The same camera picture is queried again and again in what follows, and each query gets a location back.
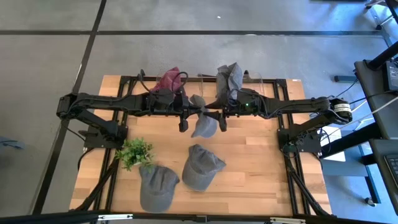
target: green plant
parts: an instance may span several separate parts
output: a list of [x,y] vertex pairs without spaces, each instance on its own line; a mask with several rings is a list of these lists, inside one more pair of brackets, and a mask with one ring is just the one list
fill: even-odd
[[131,171],[134,165],[142,164],[150,169],[152,167],[153,155],[150,153],[153,145],[141,139],[124,140],[123,150],[117,150],[115,157],[124,163],[124,169]]

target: potted plant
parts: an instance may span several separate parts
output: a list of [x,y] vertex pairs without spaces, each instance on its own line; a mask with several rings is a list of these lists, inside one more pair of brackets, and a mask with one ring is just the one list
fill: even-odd
[[148,144],[141,139],[124,140],[123,150],[117,150],[115,157],[123,161],[124,167],[131,171],[134,165],[142,164],[144,167],[150,169],[152,167],[153,155],[150,153],[153,145]]

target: gray floor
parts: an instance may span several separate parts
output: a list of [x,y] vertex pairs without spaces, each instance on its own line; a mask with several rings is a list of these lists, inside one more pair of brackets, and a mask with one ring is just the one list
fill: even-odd
[[[2,1],[0,29],[91,29],[100,0]],[[379,17],[388,16],[376,7]],[[108,1],[101,30],[373,30],[362,2],[333,1]],[[392,40],[397,24],[388,23]],[[0,136],[27,144],[21,151],[0,149],[0,217],[30,212],[58,128],[58,98],[73,86],[87,36],[0,36]],[[238,62],[264,78],[303,80],[307,97],[337,94],[349,84],[334,75],[352,75],[353,63],[386,48],[380,37],[280,36],[100,36],[95,40],[81,91],[96,94],[103,75],[158,75],[179,66],[189,74],[215,74]],[[363,96],[355,85],[343,95]],[[354,118],[369,111],[362,107]],[[72,122],[74,130],[84,129]],[[68,210],[82,142],[67,134],[44,212]],[[343,218],[398,223],[377,167],[373,171],[382,204],[371,208],[364,180],[325,177],[333,213]]]

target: black metal frame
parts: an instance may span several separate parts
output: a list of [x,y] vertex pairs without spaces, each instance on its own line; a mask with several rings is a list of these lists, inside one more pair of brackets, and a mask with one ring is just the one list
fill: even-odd
[[[78,75],[76,77],[72,92],[78,93],[81,82],[83,80],[85,70],[90,59],[91,50],[93,48],[93,44],[97,35],[291,35],[291,36],[340,36],[340,35],[373,35],[373,36],[381,36],[386,38],[385,33],[382,31],[273,31],[273,30],[98,30],[98,27],[101,22],[102,15],[104,13],[104,9],[106,6],[107,0],[101,0],[98,13],[96,15],[96,19],[91,30],[0,30],[0,35],[88,35],[89,39],[83,54],[83,58],[81,60],[81,67],[79,69]],[[122,77],[121,83],[119,87],[122,87],[122,81],[125,80]],[[156,77],[145,77],[147,81],[155,81]],[[190,82],[201,82],[201,78],[190,78]],[[203,82],[214,82],[215,78],[205,78]],[[278,85],[282,86],[282,91],[284,93],[284,99],[289,100],[289,96],[287,93],[287,87],[285,80],[270,80],[270,79],[263,79],[264,83],[271,83],[273,86],[277,87]],[[279,97],[279,92],[277,88],[274,88],[275,97]],[[117,119],[118,113],[115,112],[113,119]],[[284,127],[284,121],[281,116],[279,116],[279,126],[280,128]],[[122,124],[125,125],[127,120],[127,115],[123,115]],[[292,115],[288,114],[288,122],[289,124],[293,123]],[[65,136],[67,133],[67,127],[69,125],[69,121],[61,121],[58,132],[52,144],[52,150],[50,153],[49,163],[45,168],[45,175],[43,180],[40,182],[40,190],[35,198],[35,205],[32,210],[33,215],[39,215],[42,212],[45,198],[47,196],[47,192],[49,190],[52,177],[58,162],[58,158],[60,155],[60,151],[62,149],[63,142],[65,140]],[[111,150],[108,148],[104,154],[103,159],[103,166],[101,168],[101,176],[104,176],[106,172],[106,168],[109,164],[109,157],[111,154]],[[300,161],[300,155],[297,155],[295,158],[295,163],[297,166],[297,173],[298,176],[304,181],[303,174],[302,174],[302,167]],[[110,186],[108,190],[108,196],[106,201],[106,209],[109,211],[111,208],[112,202],[112,195],[114,190],[114,184],[116,181],[117,170],[115,173],[111,175]],[[297,203],[294,194],[294,185],[292,182],[292,178],[288,175],[288,183],[289,183],[289,192],[290,192],[290,199],[292,203],[292,211],[293,214],[298,214],[297,211]],[[98,194],[95,200],[95,208],[99,207],[101,200],[101,194]],[[303,204],[304,204],[304,212],[309,214],[309,206],[306,199],[303,197]],[[182,219],[182,220],[193,220],[197,219],[194,215],[156,215],[156,214],[136,214],[136,218],[161,218],[161,219]],[[211,216],[210,220],[213,221],[261,221],[264,220],[265,217],[244,217],[244,216]]]

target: leaves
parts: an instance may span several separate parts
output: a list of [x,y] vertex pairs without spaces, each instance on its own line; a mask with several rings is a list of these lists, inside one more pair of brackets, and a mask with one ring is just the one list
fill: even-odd
[[142,164],[144,167],[152,170],[153,155],[149,152],[153,149],[152,144],[148,144],[141,139],[124,140],[123,150],[117,150],[115,157],[124,163],[123,169],[131,171],[134,164]]

